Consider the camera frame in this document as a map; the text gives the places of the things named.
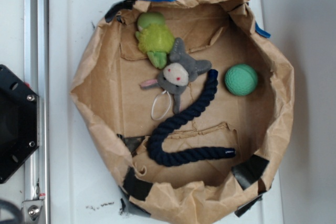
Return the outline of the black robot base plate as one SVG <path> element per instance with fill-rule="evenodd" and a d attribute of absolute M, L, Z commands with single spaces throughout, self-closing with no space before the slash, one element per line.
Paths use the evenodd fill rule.
<path fill-rule="evenodd" d="M 1 184 L 38 149 L 38 95 L 1 65 Z"/>

